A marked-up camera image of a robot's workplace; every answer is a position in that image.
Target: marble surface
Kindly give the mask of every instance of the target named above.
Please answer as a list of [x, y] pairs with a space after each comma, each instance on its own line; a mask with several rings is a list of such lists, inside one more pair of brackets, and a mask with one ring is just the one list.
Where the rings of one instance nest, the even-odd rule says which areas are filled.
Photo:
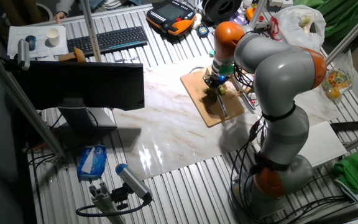
[[[169, 172], [239, 149], [260, 108], [207, 128], [180, 81], [192, 68], [212, 59], [194, 58], [145, 68], [145, 108], [113, 110], [128, 166], [141, 179]], [[340, 116], [336, 106], [317, 87], [295, 98], [309, 116], [310, 126]]]

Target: monitor stand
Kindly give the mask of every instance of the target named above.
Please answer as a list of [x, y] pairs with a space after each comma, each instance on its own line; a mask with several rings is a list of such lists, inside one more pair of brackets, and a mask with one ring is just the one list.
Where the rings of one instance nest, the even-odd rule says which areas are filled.
[[[87, 108], [81, 98], [65, 98], [58, 109], [67, 121], [56, 129], [66, 150], [78, 146], [87, 139], [89, 140], [78, 148], [101, 144], [102, 138], [117, 128], [102, 108]], [[95, 116], [98, 126], [89, 112]]]

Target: black keyboard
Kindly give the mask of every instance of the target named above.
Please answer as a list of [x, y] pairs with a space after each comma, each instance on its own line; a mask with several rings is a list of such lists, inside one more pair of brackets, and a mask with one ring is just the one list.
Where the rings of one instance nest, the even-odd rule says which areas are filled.
[[[123, 49], [139, 47], [147, 44], [147, 37], [142, 27], [131, 27], [97, 34], [101, 54]], [[67, 40], [69, 52], [74, 52], [74, 47], [81, 49], [84, 55], [93, 55], [90, 37], [80, 37]]]

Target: computer monitor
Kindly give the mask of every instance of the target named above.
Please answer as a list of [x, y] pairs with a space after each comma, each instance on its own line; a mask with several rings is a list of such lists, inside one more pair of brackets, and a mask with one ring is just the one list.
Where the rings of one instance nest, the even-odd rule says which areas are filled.
[[79, 136], [95, 130], [88, 108], [144, 107], [142, 64], [31, 61], [14, 77], [35, 109], [57, 107]]

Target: person's hand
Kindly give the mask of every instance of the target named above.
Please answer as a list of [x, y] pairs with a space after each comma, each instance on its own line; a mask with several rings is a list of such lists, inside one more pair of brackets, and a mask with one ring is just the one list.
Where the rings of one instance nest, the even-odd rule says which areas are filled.
[[66, 18], [67, 18], [66, 14], [64, 12], [60, 11], [56, 14], [56, 16], [53, 19], [56, 20], [56, 22], [60, 24], [60, 20], [66, 19]]

